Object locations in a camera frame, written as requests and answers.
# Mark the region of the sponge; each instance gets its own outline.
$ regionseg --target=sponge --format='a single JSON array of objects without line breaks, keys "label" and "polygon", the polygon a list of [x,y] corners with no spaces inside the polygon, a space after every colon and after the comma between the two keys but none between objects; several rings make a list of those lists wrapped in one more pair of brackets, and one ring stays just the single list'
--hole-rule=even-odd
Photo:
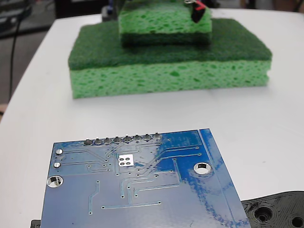
[{"label": "sponge", "polygon": [[69,58],[74,98],[265,86],[272,54],[232,19],[213,19],[210,46],[122,48],[115,21],[82,27]]},{"label": "sponge", "polygon": [[124,46],[210,44],[210,9],[198,23],[190,15],[182,0],[126,1],[118,18],[121,42]]}]

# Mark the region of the green scrubbing pad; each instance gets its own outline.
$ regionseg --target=green scrubbing pad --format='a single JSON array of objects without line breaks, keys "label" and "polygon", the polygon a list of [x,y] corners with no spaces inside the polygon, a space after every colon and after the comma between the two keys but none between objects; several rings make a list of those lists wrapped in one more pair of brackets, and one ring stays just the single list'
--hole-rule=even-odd
[{"label": "green scrubbing pad", "polygon": [[117,22],[81,29],[69,58],[73,97],[265,86],[271,52],[232,19],[213,19],[212,44],[122,48]]},{"label": "green scrubbing pad", "polygon": [[121,42],[128,45],[209,44],[211,12],[194,23],[182,0],[126,1],[119,15]]}]

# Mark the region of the table surface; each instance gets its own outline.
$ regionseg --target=table surface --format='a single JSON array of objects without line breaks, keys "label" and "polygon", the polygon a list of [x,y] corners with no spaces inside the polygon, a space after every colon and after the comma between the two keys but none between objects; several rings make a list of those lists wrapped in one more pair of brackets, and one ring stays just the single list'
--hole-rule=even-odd
[{"label": "table surface", "polygon": [[101,17],[54,23],[0,123],[3,227],[41,218],[53,143],[86,138],[210,128],[241,200],[304,190],[304,15],[213,13],[235,18],[271,49],[267,87],[74,100],[67,59],[80,27]]}]

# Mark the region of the black cable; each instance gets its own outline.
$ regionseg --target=black cable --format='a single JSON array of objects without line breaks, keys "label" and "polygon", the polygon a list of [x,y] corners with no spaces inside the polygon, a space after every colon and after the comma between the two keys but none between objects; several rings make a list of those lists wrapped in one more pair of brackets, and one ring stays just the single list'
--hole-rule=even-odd
[{"label": "black cable", "polygon": [[19,18],[17,17],[17,27],[16,27],[14,38],[13,38],[13,45],[12,45],[12,48],[11,48],[10,69],[9,69],[9,79],[10,79],[9,80],[9,86],[10,86],[9,87],[9,102],[10,102],[10,99],[13,95],[13,69],[14,69],[14,54],[15,54],[16,40],[17,40],[20,24],[22,22],[23,14],[26,10],[26,7],[27,6],[25,6],[24,9],[22,10],[22,13],[21,13],[20,17]]}]

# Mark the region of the screw hole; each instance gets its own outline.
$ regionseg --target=screw hole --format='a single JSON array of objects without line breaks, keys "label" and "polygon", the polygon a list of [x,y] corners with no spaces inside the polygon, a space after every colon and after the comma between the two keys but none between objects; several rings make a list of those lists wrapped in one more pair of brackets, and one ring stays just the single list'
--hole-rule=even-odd
[{"label": "screw hole", "polygon": [[260,222],[267,222],[272,218],[272,211],[267,207],[260,207],[255,211],[255,217]]},{"label": "screw hole", "polygon": [[51,176],[47,179],[47,185],[51,188],[57,188],[63,183],[63,178],[60,176]]},{"label": "screw hole", "polygon": [[211,166],[207,163],[197,163],[194,165],[193,167],[194,171],[197,173],[197,174],[208,174],[211,172]]},{"label": "screw hole", "polygon": [[303,227],[304,221],[300,217],[295,217],[291,223],[293,224],[294,227],[300,228]]}]

